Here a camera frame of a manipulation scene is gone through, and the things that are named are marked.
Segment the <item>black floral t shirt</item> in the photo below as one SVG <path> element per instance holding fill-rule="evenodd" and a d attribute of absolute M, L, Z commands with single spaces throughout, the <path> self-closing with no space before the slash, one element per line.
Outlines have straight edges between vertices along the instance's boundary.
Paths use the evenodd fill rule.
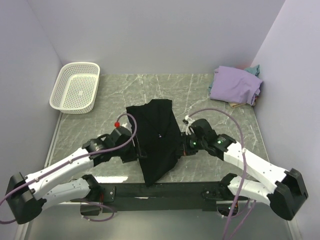
<path fill-rule="evenodd" d="M 137 123 L 136 136 L 146 157 L 139 159 L 146 186 L 153 185 L 178 162 L 181 132 L 170 99 L 152 99 L 144 105 L 126 108 Z"/>

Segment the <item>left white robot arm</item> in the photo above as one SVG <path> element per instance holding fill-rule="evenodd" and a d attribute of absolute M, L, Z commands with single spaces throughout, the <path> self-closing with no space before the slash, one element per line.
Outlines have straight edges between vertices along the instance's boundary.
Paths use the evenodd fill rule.
<path fill-rule="evenodd" d="M 146 156 L 135 133 L 119 126 L 111 134 L 88 140 L 71 155 L 45 169 L 26 176 L 21 173 L 11 176 L 5 200 L 19 225 L 62 202 L 101 202 L 104 191 L 93 175 L 86 174 L 71 182 L 67 179 L 113 157 L 128 163 Z"/>

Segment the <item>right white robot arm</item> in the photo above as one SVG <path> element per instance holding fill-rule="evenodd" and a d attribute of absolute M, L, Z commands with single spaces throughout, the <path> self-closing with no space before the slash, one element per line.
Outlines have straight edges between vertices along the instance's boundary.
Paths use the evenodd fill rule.
<path fill-rule="evenodd" d="M 286 170 L 257 156 L 241 143 L 226 134 L 217 134 L 204 119 L 183 120 L 187 130 L 181 133 L 181 156 L 195 155 L 204 150 L 209 155 L 246 171 L 253 180 L 242 180 L 241 176 L 227 174 L 220 182 L 218 192 L 230 200 L 238 194 L 259 203 L 264 203 L 280 218 L 291 221 L 309 194 L 302 174 L 292 168 Z"/>

